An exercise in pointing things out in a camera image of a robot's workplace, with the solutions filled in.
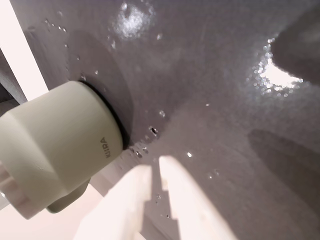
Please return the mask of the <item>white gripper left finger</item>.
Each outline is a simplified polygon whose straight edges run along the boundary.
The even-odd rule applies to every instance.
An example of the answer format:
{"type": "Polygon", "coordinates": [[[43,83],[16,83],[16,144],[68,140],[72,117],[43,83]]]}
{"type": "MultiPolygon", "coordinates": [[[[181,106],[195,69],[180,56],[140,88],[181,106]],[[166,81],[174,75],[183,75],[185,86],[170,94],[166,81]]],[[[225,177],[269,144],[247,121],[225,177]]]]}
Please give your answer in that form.
{"type": "Polygon", "coordinates": [[[143,240],[145,202],[151,200],[152,167],[127,172],[80,223],[75,240],[143,240]]]}

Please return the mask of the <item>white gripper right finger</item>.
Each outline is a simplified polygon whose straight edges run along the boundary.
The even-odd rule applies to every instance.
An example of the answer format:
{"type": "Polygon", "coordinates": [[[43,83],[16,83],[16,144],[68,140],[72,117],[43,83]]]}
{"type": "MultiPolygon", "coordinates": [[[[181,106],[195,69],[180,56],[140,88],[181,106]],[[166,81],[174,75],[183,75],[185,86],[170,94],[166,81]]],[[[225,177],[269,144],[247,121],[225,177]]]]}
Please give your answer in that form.
{"type": "Polygon", "coordinates": [[[237,237],[192,175],[174,157],[159,157],[162,190],[181,240],[236,240],[237,237]]]}

